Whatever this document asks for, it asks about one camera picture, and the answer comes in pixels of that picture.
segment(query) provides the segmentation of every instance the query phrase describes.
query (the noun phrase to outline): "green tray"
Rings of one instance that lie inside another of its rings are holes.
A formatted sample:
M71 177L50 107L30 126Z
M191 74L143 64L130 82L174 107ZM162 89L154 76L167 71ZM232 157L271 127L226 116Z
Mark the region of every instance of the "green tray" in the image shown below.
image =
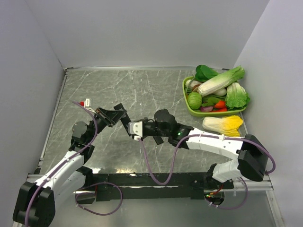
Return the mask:
M190 115L193 115L194 117L208 117L208 116L209 117L220 117L220 116L234 115L234 114L237 114L246 109L246 108L243 108L240 110L230 110L230 111L225 111L225 112L201 112L199 110L192 110L188 105L188 102L186 99L186 94L185 94L185 83L186 83L186 81L191 80L192 78L193 77L186 77L182 83L183 96L184 96L184 100L185 100L185 103L186 103L186 106L187 106L187 109L188 109Z

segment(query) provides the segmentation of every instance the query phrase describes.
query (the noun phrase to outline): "toy vegetable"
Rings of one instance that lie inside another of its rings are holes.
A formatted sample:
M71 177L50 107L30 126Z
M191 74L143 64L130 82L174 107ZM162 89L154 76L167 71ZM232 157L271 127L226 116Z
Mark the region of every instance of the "toy vegetable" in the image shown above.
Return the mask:
M241 87L239 83L234 82L227 87L226 106L230 109L242 109L247 106L249 101L250 97L248 93L246 93L245 89Z
M191 109L197 110L202 104L202 97L197 92L192 92L187 98L188 105Z
M202 97L209 95L221 88L227 87L233 82L242 79L244 77L245 70L241 66L238 66L232 70L228 70L224 73L221 73L207 82L199 86L199 93Z
M243 120L238 116L224 118L205 117L202 127L205 130L215 131L226 136L239 137L238 128L243 124Z

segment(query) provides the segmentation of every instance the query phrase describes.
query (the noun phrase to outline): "marble floor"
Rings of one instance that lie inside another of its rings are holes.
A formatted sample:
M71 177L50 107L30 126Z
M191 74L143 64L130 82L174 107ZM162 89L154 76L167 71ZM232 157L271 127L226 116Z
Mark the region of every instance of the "marble floor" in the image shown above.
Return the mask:
M122 103L132 120L153 118L157 110L166 108L178 122L201 129L203 119L189 115L182 94L183 79L193 73L192 70L68 71L40 174L45 174L63 158L70 146L73 125L77 121L91 120L87 113L71 103L73 100L92 98L94 109L98 106L112 109ZM243 126L240 133L245 135ZM168 172L174 148L169 143L157 146L153 138L146 138L144 143L153 172ZM105 128L93 145L94 153L85 165L94 173L147 172L140 144L128 137L121 123ZM206 151L180 149L174 172L203 172L211 164L227 160ZM224 206L235 206L243 197L244 192L238 192L236 197L232 192L227 193ZM117 203L115 200L95 202L90 208L106 213ZM51 226L83 226L89 223L92 227L214 227L221 226L222 220L229 227L275 226L265 192L250 192L245 206L229 211L213 209L205 201L189 198L124 200L116 213L105 217L76 208L74 196L71 196L59 208Z
M72 103L92 99L92 107L113 109L122 103L131 120L153 118L154 113L166 108L179 123L202 129L202 118L187 112L182 93L182 81L192 76L192 70L92 70L67 71L67 78L46 146L40 174L45 174L67 152L71 129L78 121L89 122L87 113ZM245 129L240 128L241 135ZM170 169L174 148L169 143L157 145L153 138L144 140L153 172ZM137 141L128 137L119 122L106 127L96 138L94 153L85 166L94 173L146 173L143 152ZM174 172L205 172L213 163L224 163L228 158L201 150L178 151Z

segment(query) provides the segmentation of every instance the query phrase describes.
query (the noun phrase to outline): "red onion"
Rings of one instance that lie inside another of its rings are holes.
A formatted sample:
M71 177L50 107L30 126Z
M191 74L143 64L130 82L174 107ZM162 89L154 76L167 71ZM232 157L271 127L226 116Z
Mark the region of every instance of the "red onion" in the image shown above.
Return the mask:
M211 112L213 110L212 106L205 106L205 107L200 107L201 112Z

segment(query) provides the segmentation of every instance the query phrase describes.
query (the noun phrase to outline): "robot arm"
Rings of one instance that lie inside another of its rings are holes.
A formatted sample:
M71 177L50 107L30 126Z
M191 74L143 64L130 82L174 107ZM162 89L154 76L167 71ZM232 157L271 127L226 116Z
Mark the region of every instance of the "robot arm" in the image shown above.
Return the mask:
M175 117L169 114L166 109L158 110L154 115L154 120L145 118L135 122L131 122L122 104L115 106L114 109L114 111L109 111L99 107L94 112L98 134L106 126L113 127L121 121L128 135L135 140L143 140L148 136L153 136L156 143L161 144L163 143L162 137L168 137L168 142L177 146L180 140L186 136L197 135L184 140L179 147L205 150L230 158L231 161L213 164L210 167L205 179L203 179L204 188L216 189L218 185L239 176L253 181L263 180L268 157L262 150L250 143L229 140L223 135L218 136L177 123ZM95 124L93 121L89 124L77 122L72 131L71 147L65 157L36 182L25 182L21 186L14 210L14 221L24 224L29 201L34 192L39 190L37 194L39 197L34 200L30 209L29 225L47 227L52 222L55 211L69 195L77 189L93 183L92 170L83 165L91 157L94 146L86 147L83 152L70 160L69 157L78 153L92 140L96 131ZM252 135L246 135L245 139L261 145ZM49 178L50 173L67 159L68 162ZM47 183L39 189L45 180Z
M268 156L256 146L248 143L252 141L262 146L255 136L247 134L246 141L241 141L201 131L177 123L175 117L169 114L166 109L158 110L154 119L130 122L128 132L133 135L135 140L143 140L147 136L153 136L157 144L163 142L161 137L168 137L168 142L173 146L176 146L182 138L188 135L200 135L188 138L181 143L180 147L204 150L231 159L223 164L212 165L210 171L213 172L213 179L221 183L241 176L257 182L263 180Z

